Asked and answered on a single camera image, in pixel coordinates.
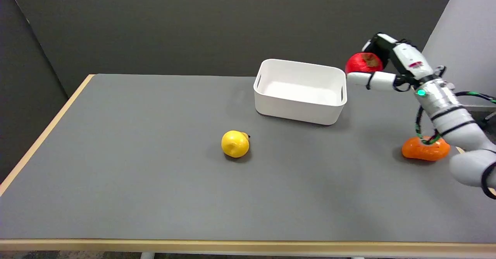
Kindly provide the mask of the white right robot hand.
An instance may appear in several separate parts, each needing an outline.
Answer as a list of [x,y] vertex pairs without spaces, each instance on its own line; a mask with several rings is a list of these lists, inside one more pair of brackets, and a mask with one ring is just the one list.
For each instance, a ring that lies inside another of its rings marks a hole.
[[345,74],[349,82],[367,90],[394,90],[407,84],[418,88],[443,77],[446,66],[431,67],[425,56],[408,39],[394,39],[384,33],[375,34],[362,50],[349,58]]

